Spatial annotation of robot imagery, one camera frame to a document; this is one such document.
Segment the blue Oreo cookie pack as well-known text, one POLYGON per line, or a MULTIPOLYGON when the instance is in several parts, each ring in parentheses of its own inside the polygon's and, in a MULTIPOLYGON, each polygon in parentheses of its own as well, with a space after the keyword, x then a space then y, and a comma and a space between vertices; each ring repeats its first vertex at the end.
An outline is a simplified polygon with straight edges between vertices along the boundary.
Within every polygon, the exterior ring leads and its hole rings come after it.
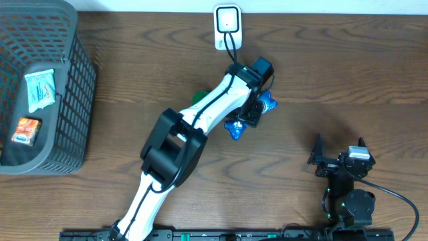
MULTIPOLYGON (((264 104, 264 110, 262 115, 278 107, 278 103, 272 98, 272 94, 269 90, 261 94, 258 98, 264 104)), ((225 130, 229 133, 230 137, 235 141, 238 141, 247 127, 250 127, 247 124, 244 124, 238 120, 229 120, 224 124, 225 130)))

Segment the green lid white jar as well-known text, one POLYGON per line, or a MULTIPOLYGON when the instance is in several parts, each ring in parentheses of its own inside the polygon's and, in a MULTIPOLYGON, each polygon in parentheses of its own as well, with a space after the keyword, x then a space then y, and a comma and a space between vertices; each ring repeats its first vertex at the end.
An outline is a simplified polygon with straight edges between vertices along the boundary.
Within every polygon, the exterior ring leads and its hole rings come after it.
POLYGON ((209 94, 209 91, 203 90, 196 92, 192 97, 192 104, 197 104, 209 94))

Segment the white wet wipes pack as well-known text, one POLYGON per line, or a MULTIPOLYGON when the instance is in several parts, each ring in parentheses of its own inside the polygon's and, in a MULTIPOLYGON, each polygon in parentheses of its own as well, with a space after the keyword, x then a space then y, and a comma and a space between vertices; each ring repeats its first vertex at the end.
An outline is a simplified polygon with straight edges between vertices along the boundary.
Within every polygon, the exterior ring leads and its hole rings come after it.
POLYGON ((56 101, 54 69, 26 74, 28 109, 30 113, 52 105, 56 101))

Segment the orange tissue pack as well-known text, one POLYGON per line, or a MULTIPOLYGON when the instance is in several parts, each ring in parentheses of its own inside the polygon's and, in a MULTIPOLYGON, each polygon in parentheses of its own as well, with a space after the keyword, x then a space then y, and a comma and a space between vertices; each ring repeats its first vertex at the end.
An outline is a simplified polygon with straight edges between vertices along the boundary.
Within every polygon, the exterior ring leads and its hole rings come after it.
POLYGON ((32 118, 20 118, 17 128, 11 137, 14 143, 33 146, 42 122, 32 118))

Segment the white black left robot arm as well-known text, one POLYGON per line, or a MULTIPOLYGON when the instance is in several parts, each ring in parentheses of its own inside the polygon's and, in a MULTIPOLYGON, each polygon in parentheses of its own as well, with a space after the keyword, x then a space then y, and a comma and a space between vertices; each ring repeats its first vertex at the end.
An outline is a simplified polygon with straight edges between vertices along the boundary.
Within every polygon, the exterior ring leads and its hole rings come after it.
POLYGON ((126 215, 112 228, 112 240, 144 240, 154 219, 174 188, 195 169, 209 132, 227 115, 255 110, 257 98, 274 74, 271 64, 232 64, 220 84, 199 102, 176 112, 166 109, 144 144, 140 185, 126 215))

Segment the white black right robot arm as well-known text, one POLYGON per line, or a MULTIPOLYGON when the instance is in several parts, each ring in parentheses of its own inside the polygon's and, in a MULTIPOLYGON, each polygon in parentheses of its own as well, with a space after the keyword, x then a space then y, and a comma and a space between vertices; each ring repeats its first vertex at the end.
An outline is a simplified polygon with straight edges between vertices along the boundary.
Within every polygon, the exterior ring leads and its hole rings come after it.
POLYGON ((375 164, 362 138, 337 158, 329 158, 324 155, 321 137, 317 137, 307 163, 316 166, 315 176, 328 180, 323 205, 336 229, 360 229, 372 224, 375 196, 354 187, 375 164))

